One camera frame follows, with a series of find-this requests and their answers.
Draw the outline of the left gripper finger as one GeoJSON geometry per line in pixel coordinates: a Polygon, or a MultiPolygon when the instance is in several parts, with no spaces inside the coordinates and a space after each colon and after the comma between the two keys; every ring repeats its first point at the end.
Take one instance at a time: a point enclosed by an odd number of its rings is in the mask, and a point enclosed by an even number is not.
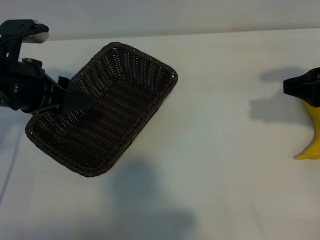
{"type": "Polygon", "coordinates": [[[69,85],[63,97],[62,114],[78,110],[89,110],[94,105],[94,97],[74,85],[69,85]]]}
{"type": "Polygon", "coordinates": [[[75,91],[75,85],[73,81],[67,77],[59,76],[58,84],[66,91],[75,91]]]}

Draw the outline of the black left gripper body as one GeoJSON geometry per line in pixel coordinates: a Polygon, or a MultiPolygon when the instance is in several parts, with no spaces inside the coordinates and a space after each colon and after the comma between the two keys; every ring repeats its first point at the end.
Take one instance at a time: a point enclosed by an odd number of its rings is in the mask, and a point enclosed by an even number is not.
{"type": "Polygon", "coordinates": [[[59,109],[66,90],[45,74],[42,62],[0,60],[0,106],[31,115],[59,109]]]}

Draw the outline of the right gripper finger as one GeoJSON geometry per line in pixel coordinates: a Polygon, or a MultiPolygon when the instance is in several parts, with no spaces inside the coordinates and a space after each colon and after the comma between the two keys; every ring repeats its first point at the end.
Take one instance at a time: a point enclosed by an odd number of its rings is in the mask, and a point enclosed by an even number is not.
{"type": "Polygon", "coordinates": [[[302,84],[318,84],[320,82],[320,68],[313,68],[309,70],[307,73],[296,76],[293,78],[289,78],[283,81],[283,86],[299,86],[302,84]]]}
{"type": "Polygon", "coordinates": [[[283,92],[287,95],[304,100],[312,107],[320,106],[320,90],[310,85],[284,86],[283,92]]]}

